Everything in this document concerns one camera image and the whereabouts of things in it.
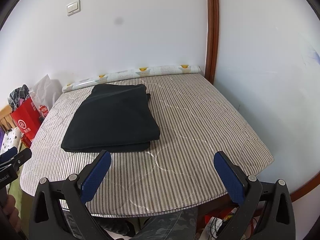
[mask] black cloth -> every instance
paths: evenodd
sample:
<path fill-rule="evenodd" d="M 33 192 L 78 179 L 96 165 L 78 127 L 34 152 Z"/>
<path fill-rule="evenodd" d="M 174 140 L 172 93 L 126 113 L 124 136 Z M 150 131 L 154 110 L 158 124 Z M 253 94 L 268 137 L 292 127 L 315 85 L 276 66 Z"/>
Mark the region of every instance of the black cloth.
<path fill-rule="evenodd" d="M 96 85 L 75 112 L 63 138 L 66 152 L 138 152 L 160 137 L 146 86 Z"/>

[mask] blue textured pad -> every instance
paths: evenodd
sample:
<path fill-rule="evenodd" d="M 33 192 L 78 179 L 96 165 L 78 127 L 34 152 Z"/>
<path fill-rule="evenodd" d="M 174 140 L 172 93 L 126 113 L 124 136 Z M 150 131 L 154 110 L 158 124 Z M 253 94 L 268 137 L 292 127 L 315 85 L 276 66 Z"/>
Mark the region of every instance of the blue textured pad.
<path fill-rule="evenodd" d="M 17 154 L 18 154 L 18 149 L 16 147 L 12 147 L 11 149 L 7 150 L 5 153 L 2 153 L 2 155 L 0 156 L 0 164 L 7 162 Z"/>
<path fill-rule="evenodd" d="M 83 204 L 93 199 L 110 165 L 111 155 L 109 152 L 105 152 L 86 180 L 82 183 L 80 199 Z"/>
<path fill-rule="evenodd" d="M 219 152 L 214 155 L 213 164 L 231 200 L 242 205 L 245 199 L 244 186 Z"/>

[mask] striped tablecloth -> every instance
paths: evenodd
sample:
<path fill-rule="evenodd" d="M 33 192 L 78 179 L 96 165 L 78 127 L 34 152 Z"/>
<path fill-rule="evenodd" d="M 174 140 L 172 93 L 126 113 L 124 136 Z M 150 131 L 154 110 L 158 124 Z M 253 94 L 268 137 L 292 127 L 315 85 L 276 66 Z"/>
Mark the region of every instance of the striped tablecloth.
<path fill-rule="evenodd" d="M 250 125 L 200 74 L 142 77 L 111 84 L 141 83 L 151 94 L 149 108 L 160 127 L 160 139 L 144 152 L 111 154 L 110 170 L 94 199 L 87 203 L 92 214 L 151 216 L 222 196 L 226 189 L 212 161 L 220 150 L 246 174 L 256 175 L 272 163 L 272 155 Z M 32 143 L 33 156 L 21 174 L 21 188 L 28 194 L 35 194 L 42 177 L 66 179 L 97 156 L 60 148 L 74 112 L 92 88 L 62 94 L 44 120 Z M 88 138 L 95 136 L 94 130 L 83 132 Z M 68 208 L 65 201 L 62 206 Z"/>

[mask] finger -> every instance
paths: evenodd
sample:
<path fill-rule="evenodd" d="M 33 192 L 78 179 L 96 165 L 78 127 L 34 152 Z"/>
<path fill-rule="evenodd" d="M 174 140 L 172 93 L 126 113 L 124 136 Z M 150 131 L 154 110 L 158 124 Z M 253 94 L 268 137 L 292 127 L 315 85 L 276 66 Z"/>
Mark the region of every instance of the finger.
<path fill-rule="evenodd" d="M 18 217 L 18 221 L 17 221 L 17 224 L 14 227 L 14 229 L 16 230 L 16 232 L 19 232 L 21 230 L 21 219 L 20 219 L 20 217 Z"/>
<path fill-rule="evenodd" d="M 5 204 L 3 208 L 4 214 L 10 215 L 14 211 L 14 205 L 16 204 L 16 200 L 12 195 L 8 195 L 7 203 Z"/>
<path fill-rule="evenodd" d="M 9 222 L 15 228 L 18 220 L 19 220 L 19 211 L 18 209 L 15 208 L 14 211 L 10 214 Z"/>

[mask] metal pivot bolt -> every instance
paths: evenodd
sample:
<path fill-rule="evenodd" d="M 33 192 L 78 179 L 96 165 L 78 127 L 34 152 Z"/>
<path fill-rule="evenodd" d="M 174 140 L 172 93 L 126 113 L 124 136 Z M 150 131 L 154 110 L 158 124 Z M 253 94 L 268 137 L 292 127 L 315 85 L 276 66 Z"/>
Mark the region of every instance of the metal pivot bolt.
<path fill-rule="evenodd" d="M 280 184 L 281 186 L 284 186 L 284 185 L 285 185 L 285 181 L 284 181 L 283 179 L 280 179 L 278 182 L 279 182 L 279 184 Z"/>
<path fill-rule="evenodd" d="M 75 180 L 76 178 L 77 178 L 77 174 L 71 174 L 69 176 L 69 180 L 71 180 L 71 181 Z"/>
<path fill-rule="evenodd" d="M 42 178 L 39 182 L 40 182 L 40 184 L 44 184 L 46 181 L 47 181 L 46 178 Z"/>
<path fill-rule="evenodd" d="M 249 175 L 249 176 L 248 176 L 248 179 L 249 179 L 250 181 L 256 181 L 256 180 L 257 180 L 256 176 L 253 176 L 253 175 Z"/>

